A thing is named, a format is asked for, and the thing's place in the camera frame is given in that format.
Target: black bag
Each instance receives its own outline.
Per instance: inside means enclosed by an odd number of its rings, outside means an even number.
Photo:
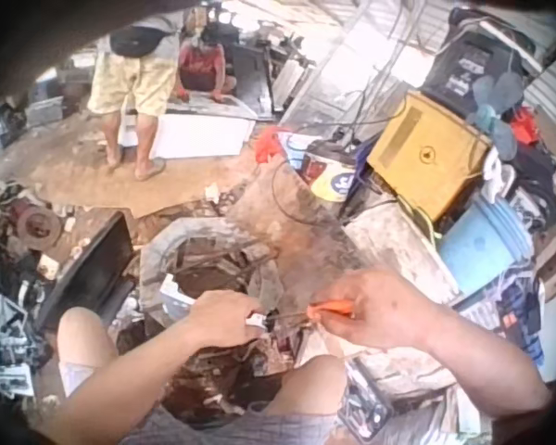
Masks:
[[[109,43],[118,56],[139,58],[152,53],[168,35],[172,34],[146,26],[129,26],[112,32]]]

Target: hand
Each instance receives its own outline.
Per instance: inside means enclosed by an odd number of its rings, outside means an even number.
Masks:
[[[202,348],[230,348],[264,333],[262,329],[245,324],[251,312],[260,312],[257,299],[232,290],[210,290],[196,300],[187,323],[197,332]]]
[[[189,93],[182,86],[177,87],[176,94],[183,102],[189,102]]]
[[[373,348],[413,346],[424,340],[444,308],[418,291],[397,273],[350,273],[317,295],[317,300],[352,299],[354,319],[321,311],[325,329],[351,343]]]
[[[219,104],[222,103],[222,93],[220,91],[214,90],[210,96],[214,102],[218,102]]]

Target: yellow box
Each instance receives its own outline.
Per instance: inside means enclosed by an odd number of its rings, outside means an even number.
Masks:
[[[369,164],[415,208],[437,220],[468,179],[481,171],[490,140],[418,92],[387,124]]]

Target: gray shorts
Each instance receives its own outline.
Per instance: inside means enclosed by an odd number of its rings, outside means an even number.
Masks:
[[[80,364],[59,364],[64,390],[69,396],[94,368]],[[263,405],[247,412],[228,426],[195,431],[158,406],[145,422],[121,443],[134,444],[201,444],[201,445],[322,445],[335,426],[336,415],[265,415]]]

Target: small fan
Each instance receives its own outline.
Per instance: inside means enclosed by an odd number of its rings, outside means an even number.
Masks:
[[[501,160],[513,159],[517,154],[517,141],[511,125],[502,121],[500,116],[522,99],[521,76],[507,71],[500,75],[496,84],[492,76],[483,76],[474,82],[472,88],[478,110],[466,120],[492,138]]]

